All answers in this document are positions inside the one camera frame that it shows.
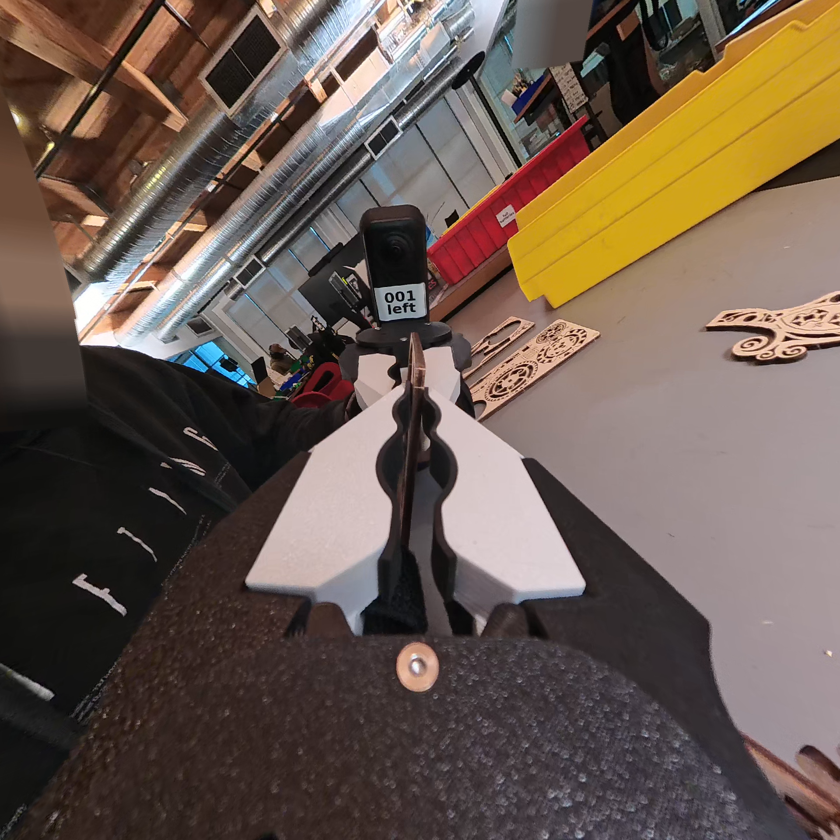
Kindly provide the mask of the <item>wooden gear and dial assembly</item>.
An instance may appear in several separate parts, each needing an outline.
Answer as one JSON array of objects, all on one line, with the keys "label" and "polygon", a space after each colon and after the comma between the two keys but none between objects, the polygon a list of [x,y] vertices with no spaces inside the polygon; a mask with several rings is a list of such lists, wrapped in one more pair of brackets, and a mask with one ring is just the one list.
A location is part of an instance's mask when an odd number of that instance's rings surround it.
[{"label": "wooden gear and dial assembly", "polygon": [[838,839],[838,763],[806,744],[795,755],[793,767],[746,734],[742,739],[798,827],[810,838]]}]

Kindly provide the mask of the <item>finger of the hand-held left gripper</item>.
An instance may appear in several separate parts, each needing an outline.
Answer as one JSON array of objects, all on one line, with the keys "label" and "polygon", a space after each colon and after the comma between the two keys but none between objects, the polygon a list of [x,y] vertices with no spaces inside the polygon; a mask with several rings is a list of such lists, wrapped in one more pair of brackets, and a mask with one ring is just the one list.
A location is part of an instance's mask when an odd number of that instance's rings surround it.
[{"label": "finger of the hand-held left gripper", "polygon": [[426,399],[436,403],[443,399],[456,404],[461,391],[461,373],[455,367],[451,348],[430,348],[423,352]]},{"label": "finger of the hand-held left gripper", "polygon": [[371,407],[388,392],[402,387],[407,366],[388,353],[367,353],[360,356],[353,388],[361,410]]}]

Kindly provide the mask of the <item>wooden puzzle sheet with gears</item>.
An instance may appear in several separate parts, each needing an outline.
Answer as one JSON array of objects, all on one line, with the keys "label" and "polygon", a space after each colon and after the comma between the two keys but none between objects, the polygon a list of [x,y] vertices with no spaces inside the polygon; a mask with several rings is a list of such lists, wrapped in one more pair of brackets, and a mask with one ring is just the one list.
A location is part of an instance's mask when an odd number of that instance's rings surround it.
[{"label": "wooden puzzle sheet with gears", "polygon": [[478,419],[485,422],[600,336],[597,330],[574,322],[552,322],[470,387],[473,403],[483,405]]}]

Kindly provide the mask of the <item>person's black hoodie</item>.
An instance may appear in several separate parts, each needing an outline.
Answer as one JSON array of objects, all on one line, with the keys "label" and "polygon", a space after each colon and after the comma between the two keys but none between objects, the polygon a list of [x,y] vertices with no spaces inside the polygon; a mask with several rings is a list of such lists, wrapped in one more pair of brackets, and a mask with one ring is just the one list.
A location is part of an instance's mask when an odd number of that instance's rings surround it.
[{"label": "person's black hoodie", "polygon": [[2,812],[39,796],[166,582],[256,492],[256,407],[287,401],[117,347],[80,360],[78,422],[2,433]]}]

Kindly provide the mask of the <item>slotted yellow plastic bin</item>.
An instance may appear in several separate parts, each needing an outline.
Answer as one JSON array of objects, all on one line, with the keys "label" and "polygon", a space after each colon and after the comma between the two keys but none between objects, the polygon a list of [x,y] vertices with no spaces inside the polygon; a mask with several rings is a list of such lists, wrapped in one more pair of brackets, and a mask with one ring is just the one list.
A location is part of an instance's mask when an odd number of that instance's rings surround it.
[{"label": "slotted yellow plastic bin", "polygon": [[838,140],[839,5],[735,38],[518,213],[527,299],[554,308]]}]

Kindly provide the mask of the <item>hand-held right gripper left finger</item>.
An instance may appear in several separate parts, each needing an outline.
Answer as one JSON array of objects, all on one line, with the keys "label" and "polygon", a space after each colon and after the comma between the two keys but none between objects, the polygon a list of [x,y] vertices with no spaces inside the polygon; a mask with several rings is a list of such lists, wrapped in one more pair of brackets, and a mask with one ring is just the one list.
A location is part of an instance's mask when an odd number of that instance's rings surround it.
[{"label": "hand-held right gripper left finger", "polygon": [[404,464],[398,388],[314,446],[245,577],[253,592],[333,603],[353,634],[396,581],[397,488]]}]

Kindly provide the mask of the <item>ornate wooden leaf piece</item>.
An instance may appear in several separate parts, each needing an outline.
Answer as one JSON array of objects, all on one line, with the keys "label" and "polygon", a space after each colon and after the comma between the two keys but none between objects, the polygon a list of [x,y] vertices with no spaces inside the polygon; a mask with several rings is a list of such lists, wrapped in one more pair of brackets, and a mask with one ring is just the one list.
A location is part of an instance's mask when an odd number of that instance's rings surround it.
[{"label": "ornate wooden leaf piece", "polygon": [[780,310],[745,308],[720,312],[706,330],[751,333],[731,348],[731,356],[756,364],[799,361],[810,350],[839,344],[839,292]]}]

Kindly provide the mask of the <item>ceiling vent grille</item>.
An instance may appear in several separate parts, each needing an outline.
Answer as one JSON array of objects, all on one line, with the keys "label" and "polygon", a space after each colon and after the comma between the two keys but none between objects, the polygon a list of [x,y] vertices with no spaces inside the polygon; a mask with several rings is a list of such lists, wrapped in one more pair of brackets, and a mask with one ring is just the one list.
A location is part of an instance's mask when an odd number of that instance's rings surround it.
[{"label": "ceiling vent grille", "polygon": [[280,33],[257,4],[211,55],[198,77],[217,107],[233,118],[287,52]]}]

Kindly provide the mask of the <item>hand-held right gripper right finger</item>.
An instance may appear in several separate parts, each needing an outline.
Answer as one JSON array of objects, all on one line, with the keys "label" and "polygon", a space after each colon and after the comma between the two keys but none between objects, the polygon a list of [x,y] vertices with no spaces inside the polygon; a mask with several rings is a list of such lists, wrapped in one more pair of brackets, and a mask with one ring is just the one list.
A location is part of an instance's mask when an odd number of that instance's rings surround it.
[{"label": "hand-held right gripper right finger", "polygon": [[585,579],[519,452],[427,389],[431,568],[451,623],[502,604],[582,595]]}]

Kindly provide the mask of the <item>black screen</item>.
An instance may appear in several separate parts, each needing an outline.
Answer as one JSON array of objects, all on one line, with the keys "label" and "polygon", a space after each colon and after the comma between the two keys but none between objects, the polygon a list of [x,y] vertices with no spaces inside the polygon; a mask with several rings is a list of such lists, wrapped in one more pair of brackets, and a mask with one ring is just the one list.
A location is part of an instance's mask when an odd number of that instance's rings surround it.
[{"label": "black screen", "polygon": [[363,261],[361,237],[356,235],[347,245],[339,243],[322,257],[300,287],[302,296],[328,328],[334,328],[342,320],[358,329],[371,327],[364,316],[371,294],[355,269]]}]

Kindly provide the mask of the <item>silver air duct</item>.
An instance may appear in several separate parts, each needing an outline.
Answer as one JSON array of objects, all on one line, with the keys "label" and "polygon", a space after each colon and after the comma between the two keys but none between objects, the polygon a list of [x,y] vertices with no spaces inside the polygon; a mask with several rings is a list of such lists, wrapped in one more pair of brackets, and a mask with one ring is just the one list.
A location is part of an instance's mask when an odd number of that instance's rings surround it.
[{"label": "silver air duct", "polygon": [[146,166],[129,194],[72,268],[90,283],[121,284],[238,150],[366,26],[366,1],[274,2],[270,22],[288,52],[233,118],[209,97],[161,158]]},{"label": "silver air duct", "polygon": [[154,293],[114,333],[132,348],[150,336],[163,343],[254,261],[272,259],[273,237],[366,141],[383,130],[399,136],[451,87],[473,33],[471,2],[437,3],[406,32],[395,57],[373,50],[278,151],[227,211],[168,272]]}]

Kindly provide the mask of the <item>red plastic container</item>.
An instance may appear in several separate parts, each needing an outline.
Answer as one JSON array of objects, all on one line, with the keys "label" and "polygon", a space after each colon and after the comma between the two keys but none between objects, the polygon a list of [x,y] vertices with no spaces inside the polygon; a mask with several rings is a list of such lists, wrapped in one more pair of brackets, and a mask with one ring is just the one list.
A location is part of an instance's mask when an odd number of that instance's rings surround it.
[{"label": "red plastic container", "polygon": [[303,386],[291,398],[294,406],[303,408],[320,408],[329,403],[346,403],[354,393],[351,381],[342,377],[338,363],[327,362],[320,364]]}]

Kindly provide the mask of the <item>wooden puzzle frame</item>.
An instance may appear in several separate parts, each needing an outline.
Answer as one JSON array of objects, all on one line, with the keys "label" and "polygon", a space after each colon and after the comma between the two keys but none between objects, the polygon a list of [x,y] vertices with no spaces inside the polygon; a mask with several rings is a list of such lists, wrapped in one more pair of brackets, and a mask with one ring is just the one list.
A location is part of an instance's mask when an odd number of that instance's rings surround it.
[{"label": "wooden puzzle frame", "polygon": [[425,380],[426,364],[422,342],[419,334],[413,332],[408,348],[407,382],[402,396],[394,403],[393,413],[402,450],[402,465],[396,486],[399,535],[394,565],[397,579],[400,578],[403,561],[410,549],[417,466],[424,435]]}]

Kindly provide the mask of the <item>wooden puzzle sheet with cutouts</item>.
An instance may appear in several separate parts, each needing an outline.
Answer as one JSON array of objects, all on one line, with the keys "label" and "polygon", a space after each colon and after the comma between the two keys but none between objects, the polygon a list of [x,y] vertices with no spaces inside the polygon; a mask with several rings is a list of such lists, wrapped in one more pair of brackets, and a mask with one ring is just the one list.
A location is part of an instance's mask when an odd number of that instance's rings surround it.
[{"label": "wooden puzzle sheet with cutouts", "polygon": [[534,322],[525,318],[510,317],[489,331],[470,349],[469,367],[462,376],[465,380],[475,377],[489,362],[507,352],[526,333],[534,327]]}]

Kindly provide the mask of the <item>grey desk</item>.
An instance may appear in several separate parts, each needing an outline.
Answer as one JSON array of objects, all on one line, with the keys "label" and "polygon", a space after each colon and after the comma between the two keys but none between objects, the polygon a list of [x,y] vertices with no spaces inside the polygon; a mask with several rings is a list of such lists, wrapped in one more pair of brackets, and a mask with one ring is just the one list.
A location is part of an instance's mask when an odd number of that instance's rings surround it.
[{"label": "grey desk", "polygon": [[734,360],[725,309],[838,290],[838,177],[755,192],[552,310],[511,272],[450,323],[601,336],[487,423],[557,476],[708,619],[738,728],[838,762],[838,348]]}]

